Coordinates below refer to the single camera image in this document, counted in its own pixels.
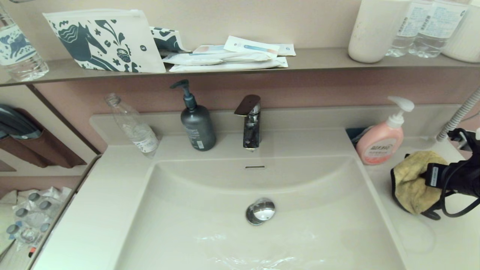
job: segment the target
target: pump head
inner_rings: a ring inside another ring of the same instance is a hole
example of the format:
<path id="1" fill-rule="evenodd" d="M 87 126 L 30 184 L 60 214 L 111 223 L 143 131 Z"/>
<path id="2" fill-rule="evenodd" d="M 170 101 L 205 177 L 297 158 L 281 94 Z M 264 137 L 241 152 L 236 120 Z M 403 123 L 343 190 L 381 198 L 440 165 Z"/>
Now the pump head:
<path id="1" fill-rule="evenodd" d="M 194 110 L 197 107 L 197 101 L 195 97 L 190 93 L 189 89 L 189 81 L 187 79 L 178 81 L 170 86 L 170 89 L 175 89 L 177 87 L 183 88 L 183 101 L 185 102 L 185 106 L 189 110 Z"/>
<path id="2" fill-rule="evenodd" d="M 391 128 L 399 128 L 405 121 L 403 119 L 403 113 L 406 111 L 411 112 L 415 107 L 415 104 L 410 100 L 401 97 L 389 96 L 388 99 L 395 102 L 400 107 L 400 111 L 397 114 L 390 115 L 386 123 Z"/>

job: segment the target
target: sink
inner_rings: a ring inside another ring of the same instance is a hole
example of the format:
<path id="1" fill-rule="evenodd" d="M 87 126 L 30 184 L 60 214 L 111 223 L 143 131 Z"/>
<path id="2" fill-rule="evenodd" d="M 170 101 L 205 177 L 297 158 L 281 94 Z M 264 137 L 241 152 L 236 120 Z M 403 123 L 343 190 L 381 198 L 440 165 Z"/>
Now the sink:
<path id="1" fill-rule="evenodd" d="M 116 270 L 405 269 L 360 166 L 353 156 L 160 161 Z M 262 197 L 276 213 L 253 226 L 245 210 Z"/>

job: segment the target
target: white pump head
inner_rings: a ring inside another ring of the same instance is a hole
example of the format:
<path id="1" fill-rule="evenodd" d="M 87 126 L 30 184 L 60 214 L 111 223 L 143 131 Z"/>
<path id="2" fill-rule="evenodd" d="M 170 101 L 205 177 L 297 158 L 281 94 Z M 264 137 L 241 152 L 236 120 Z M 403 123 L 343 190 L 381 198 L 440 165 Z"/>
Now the white pump head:
<path id="1" fill-rule="evenodd" d="M 386 123 L 391 128 L 399 128 L 405 121 L 403 119 L 403 113 L 406 111 L 411 112 L 415 107 L 415 104 L 410 100 L 401 97 L 389 96 L 388 99 L 395 102 L 400 107 L 400 111 L 397 114 L 390 115 Z"/>

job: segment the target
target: brown holder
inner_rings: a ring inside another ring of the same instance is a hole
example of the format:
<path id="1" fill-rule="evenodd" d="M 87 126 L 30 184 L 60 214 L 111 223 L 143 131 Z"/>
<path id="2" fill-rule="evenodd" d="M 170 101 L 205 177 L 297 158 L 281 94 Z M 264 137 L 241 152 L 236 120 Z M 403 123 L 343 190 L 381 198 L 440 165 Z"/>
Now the brown holder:
<path id="1" fill-rule="evenodd" d="M 40 130 L 43 130 L 42 134 L 39 138 L 27 140 L 17 140 L 10 136 L 6 137 L 0 140 L 0 148 L 40 168 L 52 165 L 64 168 L 86 165 L 85 161 L 58 140 L 50 131 L 45 129 L 27 111 L 23 109 L 15 110 L 32 121 Z"/>

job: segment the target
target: pink soap bottle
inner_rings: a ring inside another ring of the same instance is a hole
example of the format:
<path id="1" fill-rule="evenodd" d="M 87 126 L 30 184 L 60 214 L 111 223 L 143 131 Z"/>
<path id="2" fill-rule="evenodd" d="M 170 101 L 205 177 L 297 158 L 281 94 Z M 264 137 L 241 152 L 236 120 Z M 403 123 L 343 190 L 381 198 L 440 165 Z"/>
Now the pink soap bottle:
<path id="1" fill-rule="evenodd" d="M 357 143 L 357 153 L 363 164 L 376 165 L 387 161 L 403 142 L 403 113 L 412 111 L 415 105 L 406 98 L 388 97 L 400 107 L 387 121 L 371 128 Z"/>

